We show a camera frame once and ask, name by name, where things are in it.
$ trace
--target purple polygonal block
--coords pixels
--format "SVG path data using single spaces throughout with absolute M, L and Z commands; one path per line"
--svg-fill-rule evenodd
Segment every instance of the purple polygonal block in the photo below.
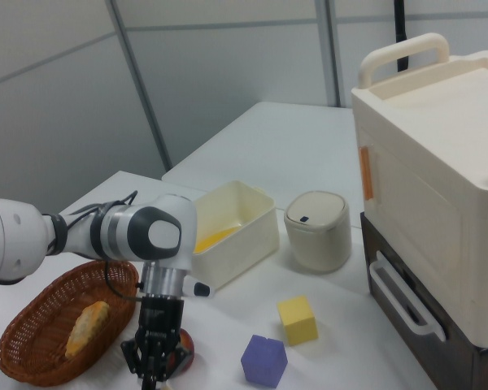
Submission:
M 287 366 L 284 343 L 253 335 L 241 363 L 248 382 L 275 388 Z

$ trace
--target tabletop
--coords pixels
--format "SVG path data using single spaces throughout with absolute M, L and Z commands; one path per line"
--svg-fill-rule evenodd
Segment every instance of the tabletop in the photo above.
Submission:
M 301 193 L 338 193 L 351 224 L 364 209 L 352 110 L 261 102 L 235 119 L 162 178 L 211 191 L 240 180 L 285 210 Z
M 176 193 L 195 200 L 205 192 L 118 172 L 64 212 L 94 202 L 123 198 L 139 191 L 134 203 L 148 202 L 162 193 Z M 339 270 L 314 275 L 297 266 L 277 210 L 279 249 L 234 281 L 217 290 L 211 299 L 185 298 L 182 327 L 193 337 L 192 366 L 168 381 L 171 389 L 264 388 L 246 382 L 241 356 L 253 335 L 281 340 L 288 365 L 279 390 L 365 389 L 433 390 L 434 385 L 399 337 L 368 291 L 361 231 L 352 228 L 351 257 Z M 17 285 L 0 286 L 0 336 L 7 324 L 48 284 L 65 271 L 85 262 L 71 253 L 47 258 L 40 269 Z M 141 263 L 136 263 L 141 271 Z M 305 295 L 319 332 L 317 340 L 289 346 L 277 303 Z M 100 388 L 138 390 L 129 373 L 120 342 L 133 337 L 137 313 L 120 337 L 84 374 L 57 390 Z M 35 388 L 15 382 L 0 371 L 0 390 Z

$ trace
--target bread roll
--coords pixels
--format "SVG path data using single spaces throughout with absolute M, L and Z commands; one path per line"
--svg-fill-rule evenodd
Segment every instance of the bread roll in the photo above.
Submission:
M 83 309 L 68 338 L 65 351 L 67 359 L 74 358 L 101 331 L 108 319 L 109 309 L 110 306 L 103 301 Z

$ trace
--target yellow cube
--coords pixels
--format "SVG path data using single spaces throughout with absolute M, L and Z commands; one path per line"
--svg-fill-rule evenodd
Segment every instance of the yellow cube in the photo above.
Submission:
M 318 338 L 315 315 L 304 295 L 278 302 L 277 308 L 290 345 Z

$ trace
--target brown woven basket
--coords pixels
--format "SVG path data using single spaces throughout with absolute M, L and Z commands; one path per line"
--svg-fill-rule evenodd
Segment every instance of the brown woven basket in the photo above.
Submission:
M 48 387 L 88 370 L 133 316 L 135 303 L 116 296 L 105 282 L 104 262 L 87 262 L 44 289 L 9 324 L 0 339 L 0 369 L 20 382 Z M 129 262 L 112 262 L 111 284 L 135 296 L 139 275 Z M 75 357 L 65 358 L 68 337 L 81 311 L 105 301 L 111 307 L 104 328 Z

